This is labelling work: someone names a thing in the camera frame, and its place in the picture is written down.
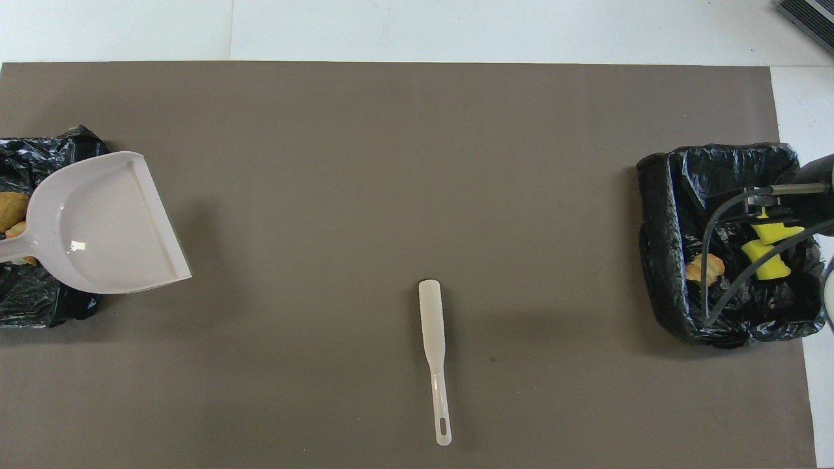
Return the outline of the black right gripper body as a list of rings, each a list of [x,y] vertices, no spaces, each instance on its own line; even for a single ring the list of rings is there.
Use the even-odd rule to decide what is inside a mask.
[[[812,226],[833,219],[832,187],[828,184],[778,184],[743,200],[745,213],[762,223]]]

